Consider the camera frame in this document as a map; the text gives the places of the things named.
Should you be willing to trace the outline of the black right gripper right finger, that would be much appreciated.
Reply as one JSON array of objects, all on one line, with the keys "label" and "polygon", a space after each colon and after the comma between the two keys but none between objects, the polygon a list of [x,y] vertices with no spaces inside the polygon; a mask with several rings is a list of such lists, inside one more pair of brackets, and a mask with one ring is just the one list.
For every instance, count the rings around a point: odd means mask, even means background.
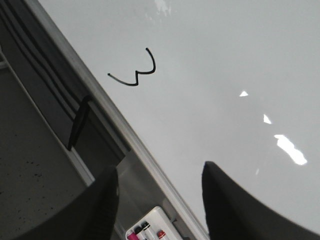
[{"label": "black right gripper right finger", "polygon": [[212,240],[318,240],[316,234],[254,198],[218,165],[207,161],[202,199]]}]

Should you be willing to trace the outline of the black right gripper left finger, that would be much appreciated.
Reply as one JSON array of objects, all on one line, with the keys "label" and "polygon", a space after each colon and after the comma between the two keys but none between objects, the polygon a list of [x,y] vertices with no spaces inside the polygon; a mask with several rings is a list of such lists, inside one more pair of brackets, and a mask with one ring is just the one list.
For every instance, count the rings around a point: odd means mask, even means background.
[{"label": "black right gripper left finger", "polygon": [[119,178],[115,166],[106,167],[75,200],[18,240],[109,240],[118,206]]}]

